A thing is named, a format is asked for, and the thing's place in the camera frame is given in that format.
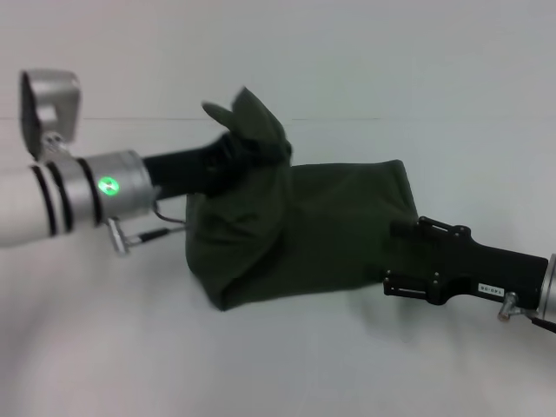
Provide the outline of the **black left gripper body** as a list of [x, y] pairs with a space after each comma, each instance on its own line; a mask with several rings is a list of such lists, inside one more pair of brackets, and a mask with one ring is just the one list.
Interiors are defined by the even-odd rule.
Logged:
[[226, 192], [253, 167], [256, 156], [255, 141], [227, 133], [204, 147], [148, 156], [142, 162], [160, 201]]

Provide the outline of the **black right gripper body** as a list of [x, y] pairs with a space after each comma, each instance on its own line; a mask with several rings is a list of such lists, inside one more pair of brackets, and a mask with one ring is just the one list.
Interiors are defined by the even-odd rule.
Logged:
[[432, 229], [433, 276], [427, 284], [427, 301], [443, 305], [456, 295], [472, 295], [502, 302], [517, 295], [517, 306], [535, 309], [548, 266], [546, 258], [492, 248], [476, 242], [469, 232]]

